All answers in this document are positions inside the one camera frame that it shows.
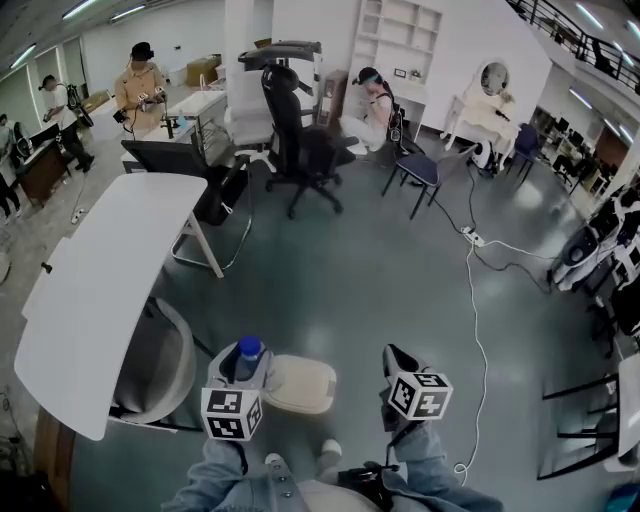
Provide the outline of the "grey chair with blue seat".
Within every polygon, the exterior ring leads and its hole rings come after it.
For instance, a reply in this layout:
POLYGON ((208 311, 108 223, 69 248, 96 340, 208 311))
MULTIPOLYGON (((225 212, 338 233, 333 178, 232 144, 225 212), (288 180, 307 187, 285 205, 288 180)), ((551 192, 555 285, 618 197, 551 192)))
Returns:
POLYGON ((459 168, 467 165, 477 146, 478 144, 472 144, 467 148, 461 149, 456 154, 444 155, 438 160, 433 160, 422 153, 412 153, 398 157, 381 195, 386 195, 398 174, 401 175, 401 186, 404 185, 408 178, 412 178, 421 189, 410 214, 410 219, 413 220, 425 198, 429 197, 427 206, 430 207, 443 184, 452 178, 459 168))

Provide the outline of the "black high-back office chair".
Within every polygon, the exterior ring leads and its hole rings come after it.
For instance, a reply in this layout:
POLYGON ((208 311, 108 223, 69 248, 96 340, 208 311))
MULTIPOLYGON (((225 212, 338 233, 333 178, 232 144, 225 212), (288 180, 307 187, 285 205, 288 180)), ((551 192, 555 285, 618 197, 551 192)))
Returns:
POLYGON ((296 192, 287 206, 293 219, 304 193, 311 189, 327 200, 337 214, 343 205, 327 186, 342 185, 338 168, 355 161, 347 140, 320 126, 302 124, 302 108, 296 90, 296 72, 281 64, 263 68, 261 87, 271 113, 273 137, 269 153, 276 172, 266 181, 265 190, 277 185, 294 185, 296 192))

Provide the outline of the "long white table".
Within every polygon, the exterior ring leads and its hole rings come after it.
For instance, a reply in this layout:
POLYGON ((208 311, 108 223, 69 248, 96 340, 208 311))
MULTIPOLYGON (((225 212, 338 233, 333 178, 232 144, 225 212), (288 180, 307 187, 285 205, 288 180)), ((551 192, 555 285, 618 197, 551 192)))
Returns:
POLYGON ((118 176, 26 305, 14 371, 50 415, 103 439, 116 382, 145 302, 207 187, 167 173, 118 176))

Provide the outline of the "dark blue chair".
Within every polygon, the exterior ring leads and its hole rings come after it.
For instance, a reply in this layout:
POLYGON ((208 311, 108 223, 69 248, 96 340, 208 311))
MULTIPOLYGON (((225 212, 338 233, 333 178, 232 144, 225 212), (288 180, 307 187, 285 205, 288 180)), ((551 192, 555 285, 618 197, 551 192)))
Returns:
POLYGON ((513 165, 521 160, 521 166, 518 175, 523 174, 521 182, 524 182, 536 162, 539 153, 539 134, 534 126, 529 123, 522 123, 520 131, 515 140, 514 149, 511 155, 511 161, 507 167, 506 173, 509 173, 513 165))

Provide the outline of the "white desk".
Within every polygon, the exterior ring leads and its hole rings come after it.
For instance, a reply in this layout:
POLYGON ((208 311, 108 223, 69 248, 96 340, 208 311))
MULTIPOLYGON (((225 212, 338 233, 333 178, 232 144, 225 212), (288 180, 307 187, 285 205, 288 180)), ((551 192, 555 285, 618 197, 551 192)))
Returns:
POLYGON ((205 152, 217 138, 224 138, 223 118, 227 94, 222 90, 198 90, 168 109, 161 124, 144 141, 188 143, 191 137, 205 152))

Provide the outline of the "black chest device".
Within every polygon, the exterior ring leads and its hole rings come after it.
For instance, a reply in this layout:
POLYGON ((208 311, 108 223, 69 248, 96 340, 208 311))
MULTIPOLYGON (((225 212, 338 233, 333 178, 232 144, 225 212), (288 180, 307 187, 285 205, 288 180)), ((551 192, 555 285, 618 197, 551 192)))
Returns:
POLYGON ((399 469, 399 465, 367 461, 362 467, 339 471, 337 485, 361 494, 383 512, 390 512, 391 493, 384 487, 382 476, 385 472, 398 472, 399 469))

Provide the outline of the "person's right white shoe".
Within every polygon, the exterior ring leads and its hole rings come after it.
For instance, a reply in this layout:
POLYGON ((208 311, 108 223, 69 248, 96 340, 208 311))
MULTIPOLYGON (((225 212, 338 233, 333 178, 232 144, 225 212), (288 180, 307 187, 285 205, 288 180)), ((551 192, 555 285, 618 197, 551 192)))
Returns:
POLYGON ((316 461, 318 473, 338 468, 342 461, 342 448, 335 439, 327 439, 323 442, 320 455, 316 461))

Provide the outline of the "person's right forearm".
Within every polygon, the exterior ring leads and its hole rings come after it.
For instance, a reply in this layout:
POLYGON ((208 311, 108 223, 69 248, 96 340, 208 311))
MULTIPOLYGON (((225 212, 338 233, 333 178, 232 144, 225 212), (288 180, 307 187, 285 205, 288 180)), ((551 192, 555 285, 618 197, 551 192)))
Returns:
POLYGON ((383 474, 391 512, 506 512, 497 498, 459 483, 431 422, 404 437, 395 446, 395 456, 406 465, 407 477, 383 474))

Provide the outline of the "plastic bottle with blue cap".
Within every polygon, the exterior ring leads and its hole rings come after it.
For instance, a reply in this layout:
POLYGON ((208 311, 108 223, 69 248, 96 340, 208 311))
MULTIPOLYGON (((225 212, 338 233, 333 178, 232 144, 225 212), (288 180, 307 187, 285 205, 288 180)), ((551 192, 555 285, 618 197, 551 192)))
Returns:
POLYGON ((260 363, 264 347, 256 336, 245 336, 238 343, 238 357, 235 363, 234 377, 238 382, 250 380, 260 363))

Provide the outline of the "white wheeled robot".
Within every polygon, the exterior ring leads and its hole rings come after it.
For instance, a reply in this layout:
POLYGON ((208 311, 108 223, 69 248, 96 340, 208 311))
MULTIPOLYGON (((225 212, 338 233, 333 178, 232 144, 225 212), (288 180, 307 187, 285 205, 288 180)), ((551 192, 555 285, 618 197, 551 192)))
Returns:
POLYGON ((568 291, 640 232, 640 183, 619 188, 565 243, 546 273, 546 282, 568 291))

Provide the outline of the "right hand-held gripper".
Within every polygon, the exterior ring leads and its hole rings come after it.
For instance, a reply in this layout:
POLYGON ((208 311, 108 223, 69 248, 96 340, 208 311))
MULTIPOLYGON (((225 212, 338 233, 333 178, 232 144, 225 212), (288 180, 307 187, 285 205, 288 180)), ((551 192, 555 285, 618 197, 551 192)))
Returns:
POLYGON ((387 387, 380 393, 386 432, 408 423, 440 420, 453 394, 442 373, 425 371, 426 362, 395 344, 383 350, 383 373, 387 387))

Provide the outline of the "teal bin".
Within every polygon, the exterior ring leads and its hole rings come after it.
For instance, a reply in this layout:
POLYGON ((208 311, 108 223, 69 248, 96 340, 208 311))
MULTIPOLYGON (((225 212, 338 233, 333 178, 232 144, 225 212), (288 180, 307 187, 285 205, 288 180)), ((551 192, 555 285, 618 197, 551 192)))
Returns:
POLYGON ((640 483, 625 484, 614 489, 604 512, 640 512, 640 483))

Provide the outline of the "beige pedal trash bin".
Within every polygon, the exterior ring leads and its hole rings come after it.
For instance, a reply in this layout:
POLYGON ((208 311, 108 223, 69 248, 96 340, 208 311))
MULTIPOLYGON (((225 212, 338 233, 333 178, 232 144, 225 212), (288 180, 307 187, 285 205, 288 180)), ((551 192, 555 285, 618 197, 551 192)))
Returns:
POLYGON ((335 397, 337 375, 328 364, 294 355, 272 358, 262 399, 292 413, 319 415, 327 412, 335 397))

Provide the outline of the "black balcony railing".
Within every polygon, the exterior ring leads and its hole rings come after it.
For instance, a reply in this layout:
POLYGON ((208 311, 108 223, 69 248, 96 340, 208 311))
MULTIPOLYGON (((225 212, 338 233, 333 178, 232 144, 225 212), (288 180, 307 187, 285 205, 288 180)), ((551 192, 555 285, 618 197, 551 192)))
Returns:
POLYGON ((616 34, 586 0, 505 0, 516 14, 578 61, 615 79, 640 96, 640 22, 622 19, 631 38, 616 34))

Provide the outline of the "brown wooden desk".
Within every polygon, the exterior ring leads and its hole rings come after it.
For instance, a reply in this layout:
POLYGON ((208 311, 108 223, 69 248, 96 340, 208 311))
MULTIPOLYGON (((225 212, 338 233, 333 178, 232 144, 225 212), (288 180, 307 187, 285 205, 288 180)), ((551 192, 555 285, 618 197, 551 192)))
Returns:
POLYGON ((43 206, 71 173, 55 139, 43 143, 19 168, 17 181, 32 205, 43 206))

